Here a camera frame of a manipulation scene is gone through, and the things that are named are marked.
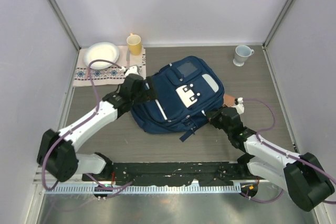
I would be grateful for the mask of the navy blue student backpack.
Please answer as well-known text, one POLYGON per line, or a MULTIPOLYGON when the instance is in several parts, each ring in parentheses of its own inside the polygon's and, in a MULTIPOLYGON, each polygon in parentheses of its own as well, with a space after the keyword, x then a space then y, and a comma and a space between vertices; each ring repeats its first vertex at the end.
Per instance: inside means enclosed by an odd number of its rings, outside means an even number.
POLYGON ((206 113, 224 104, 225 88, 208 64, 196 56, 170 63, 145 80, 157 98, 131 109, 138 126, 150 134, 182 132, 184 142, 207 124, 206 113))

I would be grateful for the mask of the tan leather wallet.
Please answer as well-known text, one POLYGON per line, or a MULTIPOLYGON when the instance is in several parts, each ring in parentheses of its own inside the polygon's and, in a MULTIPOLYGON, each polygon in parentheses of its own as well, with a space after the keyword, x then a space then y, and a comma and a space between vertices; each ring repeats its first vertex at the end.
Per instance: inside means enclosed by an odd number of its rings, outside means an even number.
POLYGON ((224 94, 223 99, 224 99, 223 106, 231 107, 236 105, 235 104, 236 98, 234 96, 224 94))

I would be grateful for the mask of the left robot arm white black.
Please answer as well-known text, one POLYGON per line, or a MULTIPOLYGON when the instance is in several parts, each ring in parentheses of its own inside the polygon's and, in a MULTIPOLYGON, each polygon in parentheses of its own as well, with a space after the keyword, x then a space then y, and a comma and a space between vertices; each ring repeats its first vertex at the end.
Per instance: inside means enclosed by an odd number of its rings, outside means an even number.
POLYGON ((129 112, 137 104, 157 99, 152 77, 143 79, 129 74, 119 89, 106 94, 85 116, 57 132, 47 130, 41 140, 37 163, 57 181, 65 182, 74 174, 94 174, 105 182, 112 174, 110 160, 101 154, 82 155, 77 151, 107 124, 129 112))

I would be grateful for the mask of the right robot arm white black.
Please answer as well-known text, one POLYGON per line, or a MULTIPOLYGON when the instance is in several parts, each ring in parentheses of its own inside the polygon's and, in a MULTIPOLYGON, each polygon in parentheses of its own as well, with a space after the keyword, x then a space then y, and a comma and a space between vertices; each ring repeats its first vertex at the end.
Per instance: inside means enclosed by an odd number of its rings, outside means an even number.
POLYGON ((233 147, 246 154, 237 166, 242 179, 257 176, 268 180, 286 191, 304 211, 311 211, 334 194, 335 179, 313 154, 294 153, 269 142, 244 126, 234 107, 222 107, 206 116, 212 126, 226 133, 233 147))

